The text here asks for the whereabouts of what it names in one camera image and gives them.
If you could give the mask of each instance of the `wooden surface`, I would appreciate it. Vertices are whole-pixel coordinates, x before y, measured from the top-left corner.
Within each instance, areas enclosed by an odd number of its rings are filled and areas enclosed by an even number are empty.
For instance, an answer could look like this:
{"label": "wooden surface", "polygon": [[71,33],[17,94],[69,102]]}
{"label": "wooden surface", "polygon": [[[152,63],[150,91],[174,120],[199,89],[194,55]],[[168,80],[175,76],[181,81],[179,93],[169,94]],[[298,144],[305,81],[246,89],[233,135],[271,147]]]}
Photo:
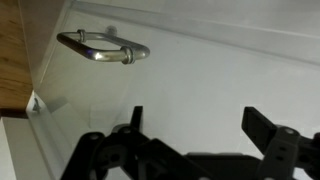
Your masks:
{"label": "wooden surface", "polygon": [[25,109],[31,91],[18,0],[0,0],[0,108]]}

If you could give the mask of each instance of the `door handle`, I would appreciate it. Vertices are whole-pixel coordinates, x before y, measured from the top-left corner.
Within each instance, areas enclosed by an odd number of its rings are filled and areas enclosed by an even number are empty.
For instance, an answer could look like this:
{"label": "door handle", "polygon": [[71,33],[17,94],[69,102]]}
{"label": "door handle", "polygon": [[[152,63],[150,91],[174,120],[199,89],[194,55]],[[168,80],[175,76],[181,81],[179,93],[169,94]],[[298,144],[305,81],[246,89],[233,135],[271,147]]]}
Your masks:
{"label": "door handle", "polygon": [[[62,44],[78,52],[87,59],[99,62],[119,62],[133,64],[136,60],[149,56],[148,47],[115,36],[115,33],[86,32],[79,29],[77,32],[62,32],[57,35]],[[121,46],[120,50],[103,50],[86,46],[87,40],[108,41]]]}

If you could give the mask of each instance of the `chrome handle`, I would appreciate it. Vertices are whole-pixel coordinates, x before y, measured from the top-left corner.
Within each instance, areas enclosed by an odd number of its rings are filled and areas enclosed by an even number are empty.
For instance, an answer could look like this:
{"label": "chrome handle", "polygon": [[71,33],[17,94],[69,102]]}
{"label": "chrome handle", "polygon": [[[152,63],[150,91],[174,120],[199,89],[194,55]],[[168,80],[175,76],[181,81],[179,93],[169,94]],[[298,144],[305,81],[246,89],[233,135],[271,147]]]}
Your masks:
{"label": "chrome handle", "polygon": [[[119,62],[133,64],[136,60],[147,58],[150,54],[146,46],[116,37],[111,33],[85,32],[79,29],[77,32],[62,32],[57,35],[62,44],[68,46],[82,56],[100,62]],[[120,50],[102,50],[84,45],[87,40],[102,40],[121,46]]]}

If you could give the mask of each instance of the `metal handle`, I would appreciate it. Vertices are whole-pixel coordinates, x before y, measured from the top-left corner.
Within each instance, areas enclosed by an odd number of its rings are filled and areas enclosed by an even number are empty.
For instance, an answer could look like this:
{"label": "metal handle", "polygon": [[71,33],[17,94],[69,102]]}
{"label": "metal handle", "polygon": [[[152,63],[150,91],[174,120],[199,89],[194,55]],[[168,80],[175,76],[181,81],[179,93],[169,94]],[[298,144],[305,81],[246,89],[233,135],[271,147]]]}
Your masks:
{"label": "metal handle", "polygon": [[[68,46],[82,56],[100,62],[119,62],[133,64],[136,60],[147,58],[150,54],[146,46],[121,39],[111,33],[85,32],[79,29],[77,32],[63,32],[57,35],[62,44]],[[102,40],[121,46],[120,50],[102,50],[86,46],[87,40]]]}

